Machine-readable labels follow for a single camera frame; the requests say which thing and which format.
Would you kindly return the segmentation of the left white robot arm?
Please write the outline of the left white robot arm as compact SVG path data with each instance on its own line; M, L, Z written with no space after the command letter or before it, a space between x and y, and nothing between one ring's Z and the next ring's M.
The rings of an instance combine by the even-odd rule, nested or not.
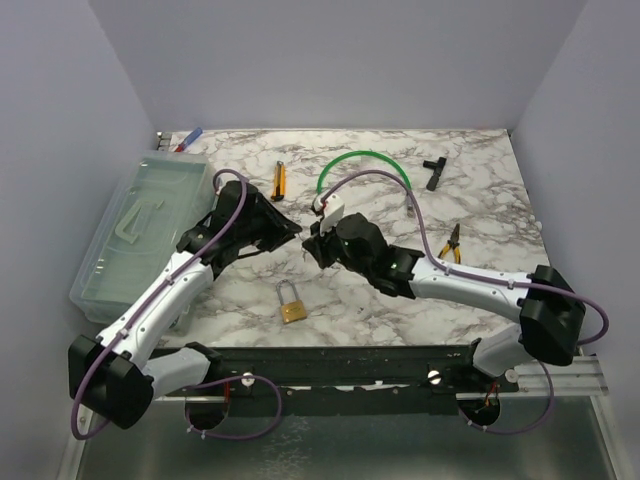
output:
M242 249L272 252L302 228L242 180L226 183L216 205L187 230L161 274L96 337L77 337L68 350L74 411L91 409L114 425L133 426L156 398L184 387L214 393L222 380L216 355L194 343L167 356L152 353L187 306L213 285Z

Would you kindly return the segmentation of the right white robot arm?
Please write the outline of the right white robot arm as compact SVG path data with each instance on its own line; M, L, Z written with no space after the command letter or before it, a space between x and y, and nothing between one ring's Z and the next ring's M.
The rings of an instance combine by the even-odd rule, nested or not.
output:
M430 260L418 250L391 245L361 214L348 215L327 231L311 227L303 248L322 269L335 263L364 277L380 293L409 299L446 300L499 315L510 326L475 341L460 379L480 392L506 370L532 360L572 363L585 305L553 268L532 274L492 272Z

